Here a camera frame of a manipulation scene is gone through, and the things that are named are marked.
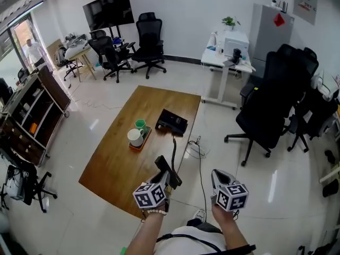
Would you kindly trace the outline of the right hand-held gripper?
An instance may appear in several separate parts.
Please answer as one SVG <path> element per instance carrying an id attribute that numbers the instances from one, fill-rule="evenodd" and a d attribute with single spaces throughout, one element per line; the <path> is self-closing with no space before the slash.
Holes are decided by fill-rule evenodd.
<path id="1" fill-rule="evenodd" d="M 233 175 L 220 169 L 213 169 L 211 171 L 211 182 L 213 188 L 212 205 L 218 205 L 224 211 L 236 211 L 245 207 L 249 192 L 244 184 L 234 184 L 236 178 Z"/>

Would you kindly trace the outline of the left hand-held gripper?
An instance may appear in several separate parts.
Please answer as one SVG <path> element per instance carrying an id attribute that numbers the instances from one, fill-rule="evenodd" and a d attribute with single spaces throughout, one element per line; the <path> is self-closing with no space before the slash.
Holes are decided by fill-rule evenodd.
<path id="1" fill-rule="evenodd" d="M 132 193 L 139 209 L 151 209 L 159 207 L 168 200 L 171 174 L 169 171 L 159 172 L 148 182 L 142 184 Z"/>

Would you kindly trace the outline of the person's right forearm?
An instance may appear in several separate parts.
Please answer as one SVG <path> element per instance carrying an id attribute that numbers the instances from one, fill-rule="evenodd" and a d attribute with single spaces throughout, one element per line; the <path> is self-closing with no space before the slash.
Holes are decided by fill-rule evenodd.
<path id="1" fill-rule="evenodd" d="M 236 221 L 233 218 L 233 213 L 226 212 L 219 205 L 212 205 L 212 214 L 225 238 L 227 249 L 235 249 L 248 245 L 245 237 L 241 233 Z"/>

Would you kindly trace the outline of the person's left forearm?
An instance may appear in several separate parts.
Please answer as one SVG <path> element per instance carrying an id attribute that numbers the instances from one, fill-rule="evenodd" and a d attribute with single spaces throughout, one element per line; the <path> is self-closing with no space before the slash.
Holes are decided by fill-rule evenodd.
<path id="1" fill-rule="evenodd" d="M 125 251 L 125 255 L 153 255 L 165 215 L 151 212 Z"/>

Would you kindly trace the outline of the black box device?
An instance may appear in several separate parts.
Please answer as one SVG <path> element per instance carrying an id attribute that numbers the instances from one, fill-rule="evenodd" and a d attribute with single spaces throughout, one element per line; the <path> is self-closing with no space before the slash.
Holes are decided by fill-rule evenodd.
<path id="1" fill-rule="evenodd" d="M 188 121 L 166 109 L 163 109 L 155 125 L 156 130 L 170 131 L 174 135 L 183 136 L 188 127 Z"/>

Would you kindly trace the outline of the orange tray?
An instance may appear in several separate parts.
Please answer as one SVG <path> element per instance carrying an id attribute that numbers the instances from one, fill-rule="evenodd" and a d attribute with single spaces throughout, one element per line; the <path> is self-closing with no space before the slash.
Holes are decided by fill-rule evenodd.
<path id="1" fill-rule="evenodd" d="M 132 149 L 135 149 L 135 150 L 139 150 L 139 151 L 142 150 L 142 148 L 144 147 L 148 137 L 151 134 L 151 131 L 152 131 L 152 129 L 147 126 L 147 132 L 143 135 L 144 142 L 140 147 L 133 147 L 132 145 L 130 145 L 130 143 L 129 143 L 129 147 L 132 148 Z"/>

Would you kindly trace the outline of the person's white shoe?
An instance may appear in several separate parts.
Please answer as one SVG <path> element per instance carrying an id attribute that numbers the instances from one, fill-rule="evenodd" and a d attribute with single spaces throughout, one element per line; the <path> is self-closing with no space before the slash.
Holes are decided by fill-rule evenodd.
<path id="1" fill-rule="evenodd" d="M 206 211 L 203 209 L 199 209 L 195 212 L 193 218 L 193 220 L 198 220 L 200 222 L 205 222 L 206 221 Z"/>

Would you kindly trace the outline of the white mug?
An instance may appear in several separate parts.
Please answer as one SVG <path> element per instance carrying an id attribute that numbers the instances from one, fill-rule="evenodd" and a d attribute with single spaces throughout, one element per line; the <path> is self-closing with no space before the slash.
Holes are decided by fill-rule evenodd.
<path id="1" fill-rule="evenodd" d="M 144 142 L 143 139 L 144 133 L 145 133 L 144 129 L 131 129 L 127 133 L 127 138 L 129 140 L 130 145 L 132 145 L 133 147 L 140 147 Z"/>

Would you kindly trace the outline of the green hexagonal cup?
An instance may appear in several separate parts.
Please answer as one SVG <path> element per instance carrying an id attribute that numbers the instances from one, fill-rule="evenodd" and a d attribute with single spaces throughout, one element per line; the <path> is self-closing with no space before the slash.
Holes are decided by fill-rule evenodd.
<path id="1" fill-rule="evenodd" d="M 135 121 L 135 128 L 138 129 L 142 135 L 147 132 L 147 125 L 144 119 L 138 119 Z"/>

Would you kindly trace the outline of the person's white shirt torso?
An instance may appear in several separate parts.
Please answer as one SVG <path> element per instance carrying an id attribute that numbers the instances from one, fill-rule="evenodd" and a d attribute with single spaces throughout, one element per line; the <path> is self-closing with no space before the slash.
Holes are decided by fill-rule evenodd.
<path id="1" fill-rule="evenodd" d="M 179 227 L 164 237 L 156 244 L 154 255 L 201 255 L 227 250 L 223 234 L 192 226 Z"/>

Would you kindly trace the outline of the large black office chair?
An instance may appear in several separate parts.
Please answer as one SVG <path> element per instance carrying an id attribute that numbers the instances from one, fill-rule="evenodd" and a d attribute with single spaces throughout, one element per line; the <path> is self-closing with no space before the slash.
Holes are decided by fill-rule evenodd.
<path id="1" fill-rule="evenodd" d="M 224 138 L 225 142 L 229 142 L 230 138 L 249 139 L 242 166 L 247 164 L 254 141 L 267 151 L 265 157 L 270 157 L 282 135 L 285 119 L 293 105 L 302 98 L 309 79 L 308 71 L 294 59 L 279 52 L 267 54 L 264 79 L 236 117 L 244 132 L 228 134 Z"/>

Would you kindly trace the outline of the black office chair with headrest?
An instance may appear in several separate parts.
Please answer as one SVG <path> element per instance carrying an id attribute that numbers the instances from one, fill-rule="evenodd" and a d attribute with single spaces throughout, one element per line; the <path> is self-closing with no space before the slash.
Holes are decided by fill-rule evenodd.
<path id="1" fill-rule="evenodd" d="M 309 147 L 304 136 L 307 134 L 310 139 L 321 136 L 322 131 L 326 129 L 326 124 L 330 122 L 331 117 L 337 111 L 338 98 L 326 101 L 317 89 L 311 88 L 311 78 L 317 73 L 319 67 L 317 54 L 308 47 L 297 51 L 310 78 L 303 91 L 304 95 L 301 101 L 294 105 L 294 114 L 289 117 L 290 124 L 287 130 L 291 134 L 295 134 L 295 138 L 287 151 L 292 151 L 297 141 L 301 140 L 305 146 L 303 151 L 308 152 Z"/>

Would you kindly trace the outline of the white standing desk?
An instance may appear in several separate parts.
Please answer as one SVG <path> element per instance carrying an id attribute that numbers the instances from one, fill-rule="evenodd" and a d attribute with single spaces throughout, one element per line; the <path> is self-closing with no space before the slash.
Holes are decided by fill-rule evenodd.
<path id="1" fill-rule="evenodd" d="M 236 103 L 231 103 L 228 101 L 223 100 L 223 95 L 225 92 L 228 74 L 231 70 L 240 71 L 242 74 L 251 74 L 255 71 L 255 68 L 251 65 L 248 58 L 246 60 L 240 59 L 238 65 L 227 65 L 227 61 L 232 59 L 232 57 L 225 56 L 224 51 L 224 42 L 225 38 L 232 38 L 238 40 L 248 40 L 246 34 L 242 31 L 222 31 L 222 32 L 215 32 L 216 33 L 216 46 L 209 46 L 209 42 L 205 51 L 202 54 L 201 64 L 203 65 L 210 65 L 213 67 L 221 67 L 222 68 L 222 78 L 218 89 L 218 96 L 217 98 L 209 98 L 204 97 L 202 98 L 203 103 L 210 103 L 215 105 L 220 105 L 224 107 L 229 107 L 233 110 L 238 108 Z"/>

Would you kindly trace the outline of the black chair with equipment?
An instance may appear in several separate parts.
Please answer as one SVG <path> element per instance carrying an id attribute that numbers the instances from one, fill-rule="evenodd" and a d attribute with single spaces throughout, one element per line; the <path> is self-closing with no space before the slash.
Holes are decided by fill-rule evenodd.
<path id="1" fill-rule="evenodd" d="M 20 187 L 20 192 L 23 194 L 22 201 L 29 206 L 33 199 L 38 200 L 41 211 L 46 213 L 47 210 L 43 205 L 41 193 L 49 194 L 53 196 L 54 199 L 57 199 L 57 194 L 44 189 L 46 179 L 51 177 L 52 174 L 46 172 L 39 182 L 35 165 L 19 157 L 19 155 L 14 153 L 11 147 L 2 140 L 0 140 L 0 153 L 12 164 L 11 167 L 13 168 L 10 169 L 12 179 L 14 179 L 16 174 L 20 175 L 22 179 Z"/>

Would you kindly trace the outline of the white box appliance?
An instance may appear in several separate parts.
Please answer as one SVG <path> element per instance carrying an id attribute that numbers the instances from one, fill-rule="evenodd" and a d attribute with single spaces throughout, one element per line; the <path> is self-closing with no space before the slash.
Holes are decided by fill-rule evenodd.
<path id="1" fill-rule="evenodd" d="M 223 53 L 225 56 L 232 57 L 234 49 L 239 49 L 241 51 L 242 59 L 246 60 L 248 58 L 248 47 L 248 40 L 244 41 L 232 38 L 225 38 Z"/>

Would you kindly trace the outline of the wooden stool table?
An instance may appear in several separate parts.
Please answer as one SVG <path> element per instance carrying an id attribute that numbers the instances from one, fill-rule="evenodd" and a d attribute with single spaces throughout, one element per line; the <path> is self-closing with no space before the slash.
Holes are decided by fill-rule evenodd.
<path id="1" fill-rule="evenodd" d="M 75 64 L 76 64 L 76 71 L 78 73 L 78 80 L 79 82 L 81 82 L 81 73 L 80 73 L 80 66 L 78 65 L 79 62 L 83 63 L 83 65 L 85 66 L 85 68 L 88 70 L 88 72 L 90 72 L 90 74 L 92 75 L 92 77 L 97 80 L 96 76 L 95 76 L 95 68 L 93 66 L 93 64 L 89 61 L 87 54 L 91 51 L 90 48 L 85 49 L 77 54 L 75 54 L 74 56 L 70 57 L 69 60 L 73 61 L 75 60 Z"/>

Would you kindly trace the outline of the white clutter pile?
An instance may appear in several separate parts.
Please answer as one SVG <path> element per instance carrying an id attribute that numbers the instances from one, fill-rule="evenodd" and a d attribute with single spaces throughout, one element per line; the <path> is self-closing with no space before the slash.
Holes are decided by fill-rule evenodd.
<path id="1" fill-rule="evenodd" d="M 340 73 L 332 74 L 325 70 L 315 73 L 311 78 L 311 88 L 317 89 L 326 101 L 337 99 L 340 94 Z"/>

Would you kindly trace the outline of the tall black mesh office chair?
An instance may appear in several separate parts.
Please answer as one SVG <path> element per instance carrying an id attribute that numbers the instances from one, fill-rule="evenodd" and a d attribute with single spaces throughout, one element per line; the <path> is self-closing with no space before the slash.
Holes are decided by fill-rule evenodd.
<path id="1" fill-rule="evenodd" d="M 138 66 L 132 70 L 132 73 L 142 68 L 147 68 L 146 79 L 149 79 L 149 72 L 154 68 L 161 69 L 164 73 L 167 70 L 160 66 L 164 64 L 164 46 L 160 39 L 163 22 L 156 18 L 154 12 L 141 13 L 136 22 L 139 34 L 139 48 L 132 55 L 132 60 L 138 63 L 144 62 L 144 65 Z"/>

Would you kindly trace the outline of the brown shelf cart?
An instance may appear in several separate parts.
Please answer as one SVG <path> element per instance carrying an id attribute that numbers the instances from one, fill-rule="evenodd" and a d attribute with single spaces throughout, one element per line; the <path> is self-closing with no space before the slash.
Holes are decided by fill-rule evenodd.
<path id="1" fill-rule="evenodd" d="M 0 112 L 0 139 L 24 160 L 41 166 L 49 158 L 50 148 L 61 122 L 69 117 L 71 100 L 48 67 L 25 78 Z M 29 132 L 38 125 L 35 134 Z"/>

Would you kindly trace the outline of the grey refrigerator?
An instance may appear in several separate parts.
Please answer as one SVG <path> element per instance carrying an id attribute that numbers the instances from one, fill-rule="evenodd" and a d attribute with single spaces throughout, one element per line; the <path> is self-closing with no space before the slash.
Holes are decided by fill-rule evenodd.
<path id="1" fill-rule="evenodd" d="M 285 24 L 277 27 L 274 17 L 280 13 Z M 249 34 L 249 56 L 255 68 L 253 75 L 262 78 L 268 52 L 277 51 L 282 44 L 289 44 L 293 31 L 294 18 L 271 6 L 254 4 Z"/>

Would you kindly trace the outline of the small black swivel chair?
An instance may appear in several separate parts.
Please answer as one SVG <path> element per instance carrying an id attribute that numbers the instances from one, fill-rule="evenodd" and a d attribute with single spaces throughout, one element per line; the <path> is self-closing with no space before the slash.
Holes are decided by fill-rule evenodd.
<path id="1" fill-rule="evenodd" d="M 66 74 L 63 78 L 64 81 L 66 81 L 66 78 L 70 75 L 70 73 L 72 73 L 73 77 L 76 77 L 75 74 L 75 70 L 77 69 L 76 64 L 74 63 L 74 61 L 69 61 L 65 58 L 65 54 L 66 54 L 67 49 L 64 46 L 59 46 L 54 58 L 55 58 L 55 63 L 57 67 L 66 67 L 67 71 Z"/>

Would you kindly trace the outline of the green potted plant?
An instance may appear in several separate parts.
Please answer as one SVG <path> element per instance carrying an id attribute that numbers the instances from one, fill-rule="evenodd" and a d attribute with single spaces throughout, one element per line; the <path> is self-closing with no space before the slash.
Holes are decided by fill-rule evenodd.
<path id="1" fill-rule="evenodd" d="M 225 31 L 235 31 L 237 26 L 241 26 L 241 23 L 237 20 L 236 17 L 227 16 L 222 19 L 222 24 L 225 27 Z"/>

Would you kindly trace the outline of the black flat screen television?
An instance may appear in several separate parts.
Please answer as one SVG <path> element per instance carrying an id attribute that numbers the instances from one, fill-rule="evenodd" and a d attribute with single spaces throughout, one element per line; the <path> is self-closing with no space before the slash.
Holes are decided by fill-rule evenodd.
<path id="1" fill-rule="evenodd" d="M 95 0 L 83 10 L 90 31 L 135 23 L 130 0 Z"/>

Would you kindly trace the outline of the router with antennas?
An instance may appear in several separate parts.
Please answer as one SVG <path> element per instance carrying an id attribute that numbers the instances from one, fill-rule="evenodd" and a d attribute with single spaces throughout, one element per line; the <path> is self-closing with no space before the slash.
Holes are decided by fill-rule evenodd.
<path id="1" fill-rule="evenodd" d="M 272 0 L 271 1 L 271 7 L 283 12 L 283 13 L 286 13 L 287 12 L 287 7 L 288 7 L 288 3 L 285 2 L 285 1 L 276 1 L 276 0 Z"/>

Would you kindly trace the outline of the grey electrical panel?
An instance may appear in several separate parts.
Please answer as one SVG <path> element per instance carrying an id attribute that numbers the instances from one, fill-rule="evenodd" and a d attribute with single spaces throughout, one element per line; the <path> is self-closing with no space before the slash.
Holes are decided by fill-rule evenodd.
<path id="1" fill-rule="evenodd" d="M 307 21 L 311 25 L 315 24 L 317 13 L 317 0 L 294 0 L 293 14 Z"/>

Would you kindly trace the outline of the glass door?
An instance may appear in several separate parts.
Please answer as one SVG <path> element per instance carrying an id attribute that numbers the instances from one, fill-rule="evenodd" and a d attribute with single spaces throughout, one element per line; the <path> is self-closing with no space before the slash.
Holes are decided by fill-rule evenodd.
<path id="1" fill-rule="evenodd" d="M 42 55 L 42 58 L 47 63 L 50 71 L 55 71 L 55 66 L 48 54 L 33 13 L 28 13 L 26 16 L 22 17 L 14 25 L 7 28 L 6 32 L 10 37 L 12 46 L 21 63 L 21 67 L 24 70 L 28 69 L 29 72 L 32 72 L 35 69 L 33 60 L 27 56 L 28 45 L 26 41 L 27 39 L 30 39 L 32 43 L 39 43 L 41 45 L 39 52 Z"/>

